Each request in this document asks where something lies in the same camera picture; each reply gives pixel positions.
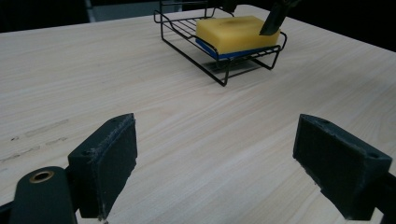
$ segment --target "light wood grain surface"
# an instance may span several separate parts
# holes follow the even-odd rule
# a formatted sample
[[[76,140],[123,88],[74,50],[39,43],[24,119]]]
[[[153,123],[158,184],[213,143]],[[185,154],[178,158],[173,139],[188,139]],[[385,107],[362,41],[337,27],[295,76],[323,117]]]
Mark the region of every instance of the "light wood grain surface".
[[[379,223],[379,211],[345,221],[292,148],[305,113],[396,158],[396,54],[289,18],[281,28],[274,70],[226,87],[162,42],[151,16],[0,34],[0,204],[21,177],[65,168],[101,124],[134,113],[137,165],[111,224]]]

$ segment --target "sponge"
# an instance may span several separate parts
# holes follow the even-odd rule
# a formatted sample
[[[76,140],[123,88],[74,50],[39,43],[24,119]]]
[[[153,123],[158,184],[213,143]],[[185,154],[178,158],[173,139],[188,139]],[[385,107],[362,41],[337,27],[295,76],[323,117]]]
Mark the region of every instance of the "sponge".
[[[280,34],[278,30],[273,35],[260,35],[264,21],[254,16],[199,20],[196,24],[196,36],[215,47],[219,55],[237,56],[274,46]],[[211,50],[199,38],[197,43]]]

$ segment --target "dark background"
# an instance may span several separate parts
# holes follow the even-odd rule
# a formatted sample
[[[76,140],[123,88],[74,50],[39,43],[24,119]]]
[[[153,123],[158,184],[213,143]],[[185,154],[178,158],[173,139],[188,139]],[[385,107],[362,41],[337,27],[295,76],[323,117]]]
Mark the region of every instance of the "dark background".
[[[93,6],[137,2],[149,1],[91,0]],[[239,0],[267,10],[274,2]],[[396,52],[395,14],[396,0],[302,0],[289,17]],[[0,0],[0,33],[85,22],[89,18],[84,0]]]

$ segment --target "black wire soap dish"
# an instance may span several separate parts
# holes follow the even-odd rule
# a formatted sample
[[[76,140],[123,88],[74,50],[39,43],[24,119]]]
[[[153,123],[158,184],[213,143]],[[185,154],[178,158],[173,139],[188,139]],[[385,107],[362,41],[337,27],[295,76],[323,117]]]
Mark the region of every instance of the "black wire soap dish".
[[[247,71],[250,71],[251,68],[245,69],[243,72],[239,72],[235,75],[230,75],[230,70],[232,67],[235,67],[238,64],[242,64],[245,62],[254,62],[255,64],[259,65],[260,67],[265,67],[268,70],[272,70],[276,65],[276,60],[279,55],[279,52],[285,48],[286,42],[288,37],[285,33],[280,32],[283,36],[283,43],[281,45],[274,45],[271,47],[266,47],[262,49],[254,49],[254,50],[247,50],[244,51],[242,54],[219,54],[217,49],[213,47],[211,44],[204,41],[202,38],[195,35],[196,32],[196,22],[198,20],[205,20],[209,18],[214,18],[216,10],[225,12],[220,7],[213,7],[211,8],[211,13],[208,16],[207,13],[209,11],[207,7],[207,0],[206,1],[199,1],[199,2],[172,2],[172,1],[160,1],[160,10],[154,11],[154,21],[161,25],[161,39],[168,44],[170,47],[175,49],[185,58],[187,58],[190,62],[195,64],[198,68],[202,71],[207,73],[210,77],[212,77],[215,81],[217,81],[221,86],[225,87],[228,82],[229,77],[234,77]],[[182,18],[182,19],[170,19],[163,13],[163,9],[165,7],[174,7],[174,6],[181,6],[181,5],[203,5],[205,6],[203,9],[204,15],[192,18]],[[228,15],[233,17],[232,13],[225,12]],[[196,48],[203,51],[206,55],[208,55],[212,60],[214,60],[215,69],[210,69],[209,67],[205,66],[205,63],[198,62],[198,59],[193,59],[188,55],[186,50],[182,50],[185,48],[186,45],[180,46],[175,44],[174,40],[177,37],[182,37],[182,39],[186,40],[184,42],[190,43],[190,45],[195,46]],[[258,60],[258,58],[266,55],[273,55],[272,61],[269,63],[264,63]],[[219,77],[216,73],[221,71],[224,76]]]

